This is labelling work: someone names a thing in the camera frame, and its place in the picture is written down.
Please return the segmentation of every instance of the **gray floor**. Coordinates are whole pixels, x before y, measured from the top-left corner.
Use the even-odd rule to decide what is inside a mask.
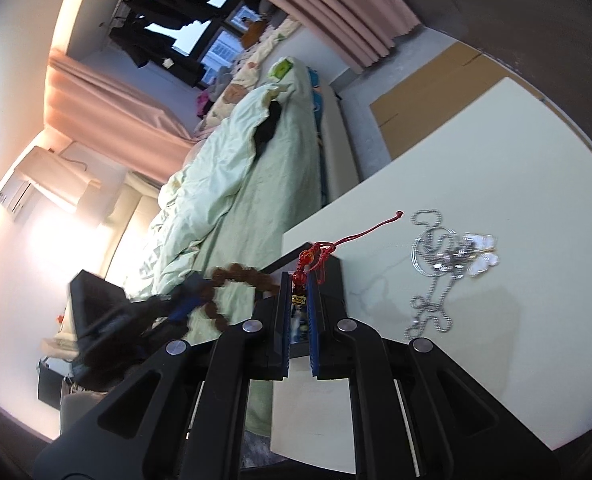
[[[422,28],[410,36],[399,38],[396,50],[388,58],[358,78],[344,74],[336,80],[337,84],[332,84],[342,98],[341,110],[361,180],[369,178],[391,162],[369,105],[454,42],[453,38],[442,32]],[[348,79],[354,81],[345,88],[339,88]]]

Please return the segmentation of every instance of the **air conditioner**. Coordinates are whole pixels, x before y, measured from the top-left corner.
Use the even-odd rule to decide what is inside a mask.
[[[14,171],[0,190],[0,204],[15,219],[33,191],[34,187],[20,173]]]

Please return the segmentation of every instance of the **butterfly pendant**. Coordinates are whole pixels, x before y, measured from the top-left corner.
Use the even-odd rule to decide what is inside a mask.
[[[494,252],[496,250],[495,236],[466,234],[463,239],[469,241],[474,249],[472,261],[467,268],[468,276],[474,278],[489,270],[489,267],[498,265],[500,258]]]

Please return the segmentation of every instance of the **light green blanket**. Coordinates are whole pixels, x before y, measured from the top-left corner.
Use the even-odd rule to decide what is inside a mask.
[[[291,61],[294,67],[278,86],[270,84],[251,92],[234,108],[229,120],[223,121],[207,139],[194,163],[180,172],[178,182],[174,183],[174,177],[165,186],[160,200],[165,208],[154,220],[152,238],[148,240],[149,259],[127,289],[132,296],[167,292],[191,269],[205,270],[231,263],[265,267],[281,256],[283,233],[320,209],[319,151],[311,82],[307,67],[300,61]],[[262,94],[271,88],[274,93],[283,90],[275,99],[282,105],[281,120],[265,152],[252,165],[249,155],[253,160],[253,134],[249,136],[247,128],[249,124],[258,125],[268,114],[263,104],[260,108],[265,107],[264,112],[258,108],[254,112],[259,114],[258,120],[252,119],[251,113],[244,114],[245,120],[237,126],[241,105],[249,98],[258,99],[255,92]],[[201,158],[205,150],[208,157]],[[229,154],[224,165],[223,152],[225,156]],[[216,169],[209,171],[210,164]],[[200,193],[197,184],[224,189],[225,193]],[[251,316],[253,290],[241,284],[227,285],[219,292],[217,303],[230,323],[236,324]],[[194,312],[189,326],[186,340],[190,344],[219,335],[202,309]],[[252,381],[247,430],[269,435],[271,391],[270,382]]]

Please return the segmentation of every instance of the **pink curtain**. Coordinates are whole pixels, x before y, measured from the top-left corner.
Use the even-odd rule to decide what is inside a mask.
[[[143,92],[52,50],[45,126],[167,182],[197,140],[171,110]]]
[[[403,0],[269,0],[310,28],[355,71],[387,56],[420,23]]]

